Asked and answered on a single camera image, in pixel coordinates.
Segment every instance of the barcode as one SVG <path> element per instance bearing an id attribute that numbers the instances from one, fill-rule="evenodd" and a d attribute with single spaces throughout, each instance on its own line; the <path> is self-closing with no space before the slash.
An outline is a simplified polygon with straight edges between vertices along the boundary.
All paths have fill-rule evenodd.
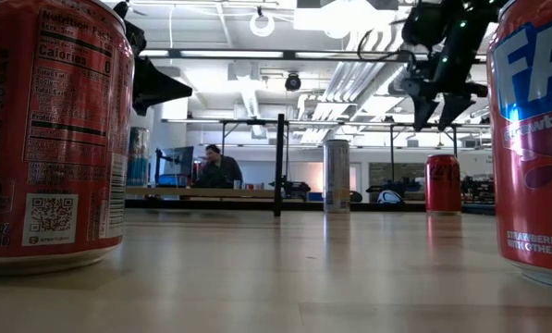
<path id="1" fill-rule="evenodd" d="M 111 186 L 109 187 L 109 208 L 105 236 L 121 235 L 126 204 L 126 169 L 128 158 L 113 154 L 111 159 Z"/>

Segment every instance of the man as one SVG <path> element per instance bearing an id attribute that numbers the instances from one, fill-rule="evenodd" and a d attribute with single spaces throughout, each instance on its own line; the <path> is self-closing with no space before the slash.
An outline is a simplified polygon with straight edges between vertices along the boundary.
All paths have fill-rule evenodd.
<path id="1" fill-rule="evenodd" d="M 200 183 L 206 187 L 229 187 L 235 180 L 242 183 L 242 173 L 237 161 L 220 154 L 220 149 L 215 144 L 205 148 L 207 163 L 203 166 Z"/>

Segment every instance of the qr code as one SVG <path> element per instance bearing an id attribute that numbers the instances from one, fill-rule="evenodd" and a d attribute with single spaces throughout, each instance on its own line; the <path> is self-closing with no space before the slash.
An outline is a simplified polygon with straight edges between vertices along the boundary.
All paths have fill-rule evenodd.
<path id="1" fill-rule="evenodd" d="M 74 242 L 78 195 L 29 193 L 26 203 L 24 246 Z"/>
<path id="2" fill-rule="evenodd" d="M 33 198 L 30 231 L 66 231 L 72 228 L 74 199 Z"/>

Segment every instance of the red can on table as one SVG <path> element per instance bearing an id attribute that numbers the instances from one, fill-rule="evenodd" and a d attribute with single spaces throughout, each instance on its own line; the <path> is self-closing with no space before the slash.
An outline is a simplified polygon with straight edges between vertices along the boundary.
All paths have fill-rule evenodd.
<path id="1" fill-rule="evenodd" d="M 133 54 L 96 0 L 0 0 L 0 273 L 121 242 Z"/>
<path id="2" fill-rule="evenodd" d="M 499 248 L 552 284 L 552 0 L 502 9 L 488 77 Z"/>
<path id="3" fill-rule="evenodd" d="M 425 163 L 425 210 L 460 213 L 460 166 L 451 154 L 432 155 Z"/>

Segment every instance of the black shirt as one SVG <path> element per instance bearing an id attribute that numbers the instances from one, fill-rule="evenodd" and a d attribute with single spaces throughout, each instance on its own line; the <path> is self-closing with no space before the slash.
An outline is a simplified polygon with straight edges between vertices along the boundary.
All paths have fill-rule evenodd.
<path id="1" fill-rule="evenodd" d="M 242 182 L 242 172 L 240 172 L 239 164 L 234 158 L 222 156 L 220 166 L 213 162 L 208 162 L 205 166 L 203 166 L 200 179 L 204 179 L 206 181 L 210 179 L 223 179 L 229 182 L 240 180 L 240 182 Z"/>

